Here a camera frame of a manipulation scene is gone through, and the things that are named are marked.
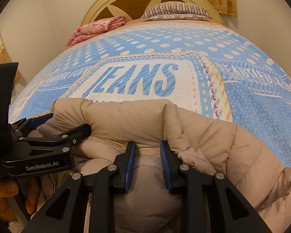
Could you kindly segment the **person's left hand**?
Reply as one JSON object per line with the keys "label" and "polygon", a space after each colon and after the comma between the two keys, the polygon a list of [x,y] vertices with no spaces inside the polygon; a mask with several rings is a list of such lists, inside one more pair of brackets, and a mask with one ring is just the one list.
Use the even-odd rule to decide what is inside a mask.
{"label": "person's left hand", "polygon": [[[0,218],[6,222],[8,220],[14,220],[16,218],[14,212],[9,207],[5,198],[14,197],[18,194],[19,187],[14,180],[0,180]],[[27,188],[26,196],[26,210],[31,215],[37,210],[38,198],[40,195],[40,187],[35,178],[31,178],[29,186]]]}

